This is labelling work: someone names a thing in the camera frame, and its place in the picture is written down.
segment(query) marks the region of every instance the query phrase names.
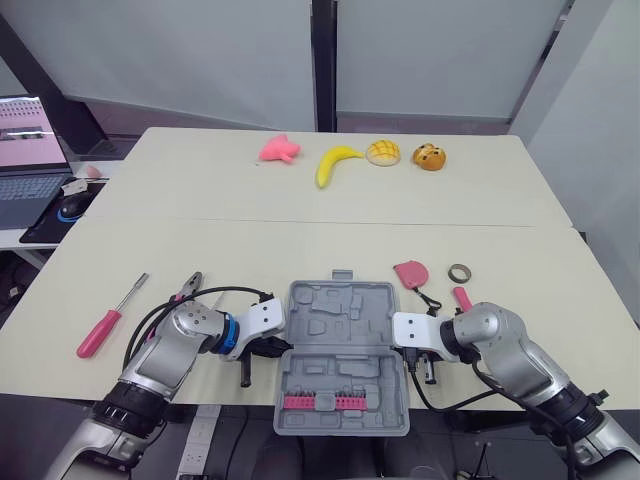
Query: roll of tape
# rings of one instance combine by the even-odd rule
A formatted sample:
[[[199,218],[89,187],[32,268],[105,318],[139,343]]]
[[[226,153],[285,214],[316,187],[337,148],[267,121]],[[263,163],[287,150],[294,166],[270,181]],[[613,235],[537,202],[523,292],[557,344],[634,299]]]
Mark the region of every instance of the roll of tape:
[[[462,263],[454,263],[449,267],[449,278],[456,283],[467,283],[471,280],[471,269]]]

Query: white wall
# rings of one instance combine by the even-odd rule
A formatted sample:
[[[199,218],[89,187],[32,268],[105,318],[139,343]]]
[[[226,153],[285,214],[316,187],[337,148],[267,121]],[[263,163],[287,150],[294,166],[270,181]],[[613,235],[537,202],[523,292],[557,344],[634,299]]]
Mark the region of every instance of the white wall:
[[[563,45],[575,42],[568,35],[584,35],[591,28],[585,19],[592,21],[590,16],[601,3],[577,0],[554,50],[562,52]],[[549,100],[549,88],[544,86],[566,69],[567,59],[552,50],[511,133],[525,138],[551,188],[575,227],[586,231],[593,253],[638,322],[640,12],[638,0],[610,3],[566,83],[542,111],[541,104]],[[606,325],[606,312],[602,314]]]
[[[24,95],[26,90],[0,57],[0,97]]]
[[[307,1],[3,0],[0,13],[68,97],[315,129]]]
[[[510,119],[566,0],[341,0],[337,109]]]

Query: pink screwdriver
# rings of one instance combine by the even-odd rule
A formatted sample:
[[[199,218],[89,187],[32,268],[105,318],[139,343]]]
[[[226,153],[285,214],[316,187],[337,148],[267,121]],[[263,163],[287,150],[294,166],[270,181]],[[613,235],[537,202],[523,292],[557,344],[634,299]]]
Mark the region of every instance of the pink screwdriver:
[[[124,308],[129,299],[140,289],[147,278],[149,278],[149,275],[146,273],[140,276],[136,283],[133,284],[133,288],[129,290],[129,293],[122,299],[115,310],[109,310],[102,320],[93,327],[89,335],[87,335],[87,338],[84,339],[76,350],[76,355],[80,358],[89,358],[96,353],[100,345],[102,345],[102,342],[109,336],[116,322],[122,317],[120,310]]]

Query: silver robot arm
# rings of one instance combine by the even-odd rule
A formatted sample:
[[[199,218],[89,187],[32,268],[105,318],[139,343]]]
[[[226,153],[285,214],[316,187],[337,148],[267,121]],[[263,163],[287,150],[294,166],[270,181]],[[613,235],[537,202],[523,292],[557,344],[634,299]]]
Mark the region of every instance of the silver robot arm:
[[[604,395],[587,396],[571,383],[529,339],[515,313],[492,303],[478,303],[453,319],[396,313],[393,331],[396,345],[434,352],[449,362],[469,363],[479,354],[505,392],[543,410],[568,431],[582,478],[640,478],[640,445],[597,408]],[[546,429],[540,433],[552,439],[558,433],[552,426]]]
[[[126,479],[198,353],[236,360],[253,339],[284,327],[279,299],[237,318],[188,301],[172,310],[131,359],[114,388],[93,407],[53,462],[45,480]]]

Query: laptop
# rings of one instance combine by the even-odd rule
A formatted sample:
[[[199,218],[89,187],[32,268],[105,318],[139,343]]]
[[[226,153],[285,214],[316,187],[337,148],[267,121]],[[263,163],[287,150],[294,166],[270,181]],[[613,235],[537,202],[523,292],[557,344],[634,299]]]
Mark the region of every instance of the laptop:
[[[34,225],[70,176],[40,99],[0,98],[0,230]]]

